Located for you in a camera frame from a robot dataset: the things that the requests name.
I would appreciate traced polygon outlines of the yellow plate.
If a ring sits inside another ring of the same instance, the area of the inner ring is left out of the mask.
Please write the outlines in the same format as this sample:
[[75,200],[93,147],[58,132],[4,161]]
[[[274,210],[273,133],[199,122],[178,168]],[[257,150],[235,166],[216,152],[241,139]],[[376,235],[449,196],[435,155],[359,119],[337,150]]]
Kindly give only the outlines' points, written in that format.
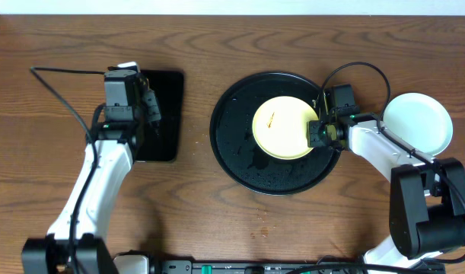
[[307,126],[318,121],[317,112],[305,101],[290,96],[267,100],[253,116],[253,137],[269,156],[295,160],[309,154]]

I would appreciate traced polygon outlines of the light blue plate front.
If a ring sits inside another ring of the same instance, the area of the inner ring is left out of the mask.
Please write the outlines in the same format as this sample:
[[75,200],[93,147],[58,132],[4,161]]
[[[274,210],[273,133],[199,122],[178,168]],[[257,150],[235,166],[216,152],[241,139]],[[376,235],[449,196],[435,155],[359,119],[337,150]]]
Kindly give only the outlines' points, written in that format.
[[449,146],[454,131],[444,106],[420,93],[401,94],[392,99],[384,111],[383,121],[403,141],[433,156]]

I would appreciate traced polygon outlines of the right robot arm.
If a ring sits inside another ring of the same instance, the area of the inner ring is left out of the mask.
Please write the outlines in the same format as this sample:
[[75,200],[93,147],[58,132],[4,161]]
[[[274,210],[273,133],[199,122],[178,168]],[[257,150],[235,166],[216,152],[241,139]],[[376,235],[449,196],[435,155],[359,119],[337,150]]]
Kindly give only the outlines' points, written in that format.
[[366,273],[427,273],[465,261],[465,169],[396,137],[372,113],[307,122],[310,147],[350,151],[390,182],[390,235],[366,252]]

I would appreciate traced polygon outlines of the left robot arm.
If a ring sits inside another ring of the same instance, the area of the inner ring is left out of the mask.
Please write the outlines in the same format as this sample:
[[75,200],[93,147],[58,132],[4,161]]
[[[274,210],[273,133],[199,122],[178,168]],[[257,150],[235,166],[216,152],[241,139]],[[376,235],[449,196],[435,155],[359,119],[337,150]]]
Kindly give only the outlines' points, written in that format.
[[25,273],[155,273],[151,256],[131,250],[111,256],[106,246],[117,194],[144,143],[141,129],[161,117],[158,100],[146,88],[134,99],[126,91],[106,93],[92,121],[92,139],[72,193],[44,238],[27,239]]

